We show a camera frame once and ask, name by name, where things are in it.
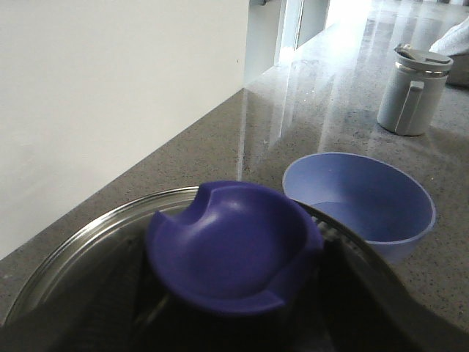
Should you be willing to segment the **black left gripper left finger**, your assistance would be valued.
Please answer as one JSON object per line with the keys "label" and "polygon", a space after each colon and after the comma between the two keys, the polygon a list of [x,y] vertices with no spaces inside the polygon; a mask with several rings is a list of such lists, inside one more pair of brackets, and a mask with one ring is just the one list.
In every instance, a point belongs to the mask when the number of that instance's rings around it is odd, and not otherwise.
{"label": "black left gripper left finger", "polygon": [[2,351],[128,351],[144,262],[128,241],[60,295],[1,328]]}

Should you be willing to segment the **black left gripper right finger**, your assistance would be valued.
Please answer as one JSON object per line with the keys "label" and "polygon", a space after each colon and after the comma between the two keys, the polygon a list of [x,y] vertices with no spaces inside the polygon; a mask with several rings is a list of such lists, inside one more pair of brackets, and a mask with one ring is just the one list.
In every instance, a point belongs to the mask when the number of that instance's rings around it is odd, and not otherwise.
{"label": "black left gripper right finger", "polygon": [[356,233],[321,210],[301,207],[329,232],[318,288],[332,349],[468,350],[468,333],[418,303]]}

